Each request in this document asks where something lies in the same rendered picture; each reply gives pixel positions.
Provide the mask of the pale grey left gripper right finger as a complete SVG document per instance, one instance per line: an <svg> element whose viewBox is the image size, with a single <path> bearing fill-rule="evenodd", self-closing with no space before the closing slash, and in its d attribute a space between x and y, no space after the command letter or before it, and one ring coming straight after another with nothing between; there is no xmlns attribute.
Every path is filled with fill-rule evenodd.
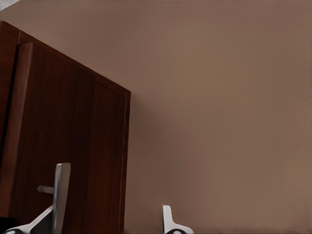
<svg viewBox="0 0 312 234"><path fill-rule="evenodd" d="M172 210L169 205L163 205L163 232L164 234L194 234L194 231L186 226L173 221Z"/></svg>

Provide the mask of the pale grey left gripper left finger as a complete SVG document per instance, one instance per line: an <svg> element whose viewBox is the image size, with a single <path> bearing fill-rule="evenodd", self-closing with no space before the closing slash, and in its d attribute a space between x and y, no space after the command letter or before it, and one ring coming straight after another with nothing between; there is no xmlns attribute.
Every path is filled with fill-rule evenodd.
<svg viewBox="0 0 312 234"><path fill-rule="evenodd" d="M31 223L16 226L2 234L52 234L53 206L48 207Z"/></svg>

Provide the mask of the dark brown wooden cabinet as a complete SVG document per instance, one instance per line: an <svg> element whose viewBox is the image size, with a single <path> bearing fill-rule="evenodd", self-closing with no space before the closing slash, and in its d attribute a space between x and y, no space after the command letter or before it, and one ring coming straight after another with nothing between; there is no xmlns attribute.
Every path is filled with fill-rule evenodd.
<svg viewBox="0 0 312 234"><path fill-rule="evenodd" d="M30 42L94 77L83 226L78 233L62 232L121 233L124 230L130 91L5 21L0 21L0 182L18 49ZM0 233L24 224L27 223L19 224L14 217L0 215Z"/></svg>

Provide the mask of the dark wooden cabinet door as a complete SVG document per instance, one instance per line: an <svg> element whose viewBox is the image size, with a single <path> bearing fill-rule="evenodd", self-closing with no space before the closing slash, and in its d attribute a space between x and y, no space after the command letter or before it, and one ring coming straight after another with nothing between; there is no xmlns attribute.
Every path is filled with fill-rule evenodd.
<svg viewBox="0 0 312 234"><path fill-rule="evenodd" d="M94 77L35 43L19 46L1 163L0 215L19 224L52 204L56 165L70 163L63 231L82 230Z"/></svg>

